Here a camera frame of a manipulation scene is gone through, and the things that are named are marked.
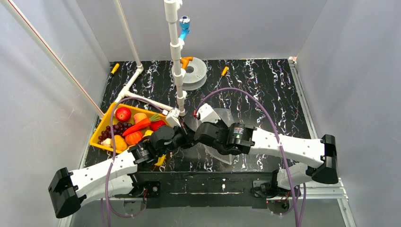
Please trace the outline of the red toy bell pepper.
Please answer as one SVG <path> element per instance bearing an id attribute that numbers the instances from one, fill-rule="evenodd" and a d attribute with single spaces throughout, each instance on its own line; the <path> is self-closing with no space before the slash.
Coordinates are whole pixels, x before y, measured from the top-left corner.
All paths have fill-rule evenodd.
<path id="1" fill-rule="evenodd" d="M 157 131 L 161 126 L 165 126 L 166 123 L 163 120 L 153 121 L 150 123 L 149 128 L 151 131 Z"/>

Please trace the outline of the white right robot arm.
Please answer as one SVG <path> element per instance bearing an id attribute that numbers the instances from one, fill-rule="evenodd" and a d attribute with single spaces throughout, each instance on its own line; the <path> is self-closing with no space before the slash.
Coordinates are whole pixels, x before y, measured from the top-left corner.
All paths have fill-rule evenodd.
<path id="1" fill-rule="evenodd" d="M 292 187 L 315 181 L 336 184 L 337 151 L 335 137 L 324 135 L 321 139 L 302 139 L 274 133 L 258 127 L 233 123 L 230 127 L 211 122 L 201 123 L 194 139 L 212 147 L 221 155 L 263 154 L 291 159 L 297 162 L 278 170 L 272 186 L 290 190 Z"/>

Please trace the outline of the clear polka dot zip bag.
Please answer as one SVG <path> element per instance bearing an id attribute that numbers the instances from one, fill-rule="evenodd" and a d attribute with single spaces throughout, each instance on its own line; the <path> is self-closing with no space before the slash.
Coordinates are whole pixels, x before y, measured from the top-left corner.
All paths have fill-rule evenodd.
<path id="1" fill-rule="evenodd" d="M 228 109 L 222 109 L 222 108 L 217 108 L 214 109 L 214 111 L 220 116 L 221 120 L 227 125 L 230 126 L 231 124 L 235 123 L 234 119 L 232 117 L 231 111 Z M 199 127 L 199 125 L 201 124 L 201 122 L 197 119 L 197 128 Z M 207 145 L 204 145 L 206 148 L 206 151 L 214 158 L 226 163 L 226 164 L 232 164 L 233 160 L 234 160 L 234 156 L 235 155 L 221 155 L 217 152 L 217 150 L 215 150 L 212 147 L 209 147 Z"/>

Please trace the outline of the orange toy carrot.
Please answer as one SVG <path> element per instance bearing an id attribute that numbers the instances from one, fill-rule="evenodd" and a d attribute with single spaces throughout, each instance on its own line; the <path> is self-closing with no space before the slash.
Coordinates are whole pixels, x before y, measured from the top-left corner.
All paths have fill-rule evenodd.
<path id="1" fill-rule="evenodd" d="M 124 133 L 123 136 L 127 136 L 128 134 L 134 133 L 136 131 L 140 131 L 150 125 L 151 122 L 153 121 L 158 121 L 160 120 L 160 116 L 156 113 L 151 117 L 147 117 L 146 119 L 140 121 L 137 124 L 134 124 L 133 126 L 129 127 Z"/>

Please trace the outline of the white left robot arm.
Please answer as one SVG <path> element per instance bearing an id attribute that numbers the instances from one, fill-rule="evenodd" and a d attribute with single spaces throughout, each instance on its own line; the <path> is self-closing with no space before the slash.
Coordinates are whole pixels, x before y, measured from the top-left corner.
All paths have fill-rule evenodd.
<path id="1" fill-rule="evenodd" d="M 194 134 L 185 123 L 173 128 L 162 126 L 115 159 L 73 171 L 65 167 L 57 170 L 48 186 L 56 218 L 70 216 L 93 200 L 130 193 L 134 173 L 154 165 L 161 156 L 178 148 L 194 146 Z"/>

